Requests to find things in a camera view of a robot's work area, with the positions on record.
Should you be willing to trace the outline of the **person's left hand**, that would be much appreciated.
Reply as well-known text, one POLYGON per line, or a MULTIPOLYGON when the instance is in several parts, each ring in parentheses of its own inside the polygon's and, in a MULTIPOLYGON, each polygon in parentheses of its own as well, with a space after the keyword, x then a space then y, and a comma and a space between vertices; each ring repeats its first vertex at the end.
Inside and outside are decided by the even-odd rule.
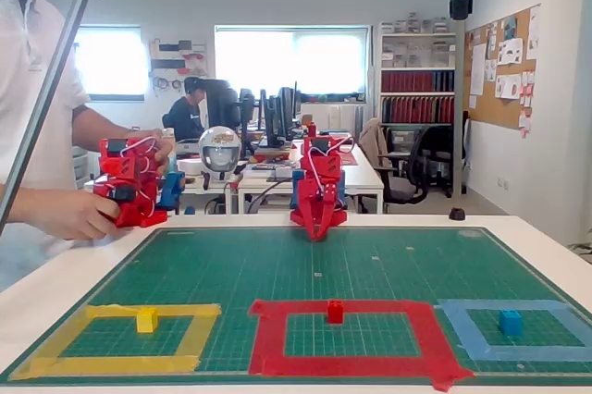
POLYGON ((136 136, 142 138, 152 137, 152 141, 154 142, 154 146, 156 149, 156 152, 154 154, 154 160, 157 165, 156 175, 164 176, 168 169, 168 156, 172 152, 174 142, 171 142, 170 139, 166 139, 163 136, 162 130, 160 129, 140 130, 136 132, 136 136))

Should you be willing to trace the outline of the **person's right hand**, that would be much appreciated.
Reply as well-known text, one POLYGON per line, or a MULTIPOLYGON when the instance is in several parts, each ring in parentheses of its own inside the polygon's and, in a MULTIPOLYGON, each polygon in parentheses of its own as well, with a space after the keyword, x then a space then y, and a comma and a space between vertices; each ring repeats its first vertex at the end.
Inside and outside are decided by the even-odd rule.
POLYGON ((118 205, 87 191, 46 191, 40 229, 63 240, 101 240, 117 228, 118 205))

